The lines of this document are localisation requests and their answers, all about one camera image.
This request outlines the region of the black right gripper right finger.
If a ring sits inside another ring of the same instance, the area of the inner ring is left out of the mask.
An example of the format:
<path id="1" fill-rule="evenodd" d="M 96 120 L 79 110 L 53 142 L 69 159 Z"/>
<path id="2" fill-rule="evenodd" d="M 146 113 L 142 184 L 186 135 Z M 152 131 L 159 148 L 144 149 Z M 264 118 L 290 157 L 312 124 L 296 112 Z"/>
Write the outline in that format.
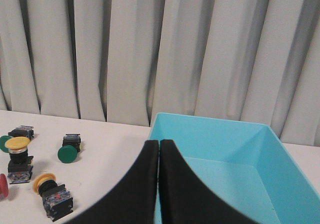
<path id="1" fill-rule="evenodd" d="M 159 202 L 164 224 L 255 223 L 212 192 L 171 139 L 160 141 Z"/>

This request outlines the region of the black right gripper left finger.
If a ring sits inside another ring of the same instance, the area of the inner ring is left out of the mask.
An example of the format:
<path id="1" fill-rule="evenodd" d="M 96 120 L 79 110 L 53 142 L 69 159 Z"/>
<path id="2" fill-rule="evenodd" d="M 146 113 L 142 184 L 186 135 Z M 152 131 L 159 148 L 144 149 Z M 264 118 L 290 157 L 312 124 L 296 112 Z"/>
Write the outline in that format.
<path id="1" fill-rule="evenodd" d="M 121 180 L 69 224 L 152 224 L 158 181 L 159 141 L 147 140 Z"/>

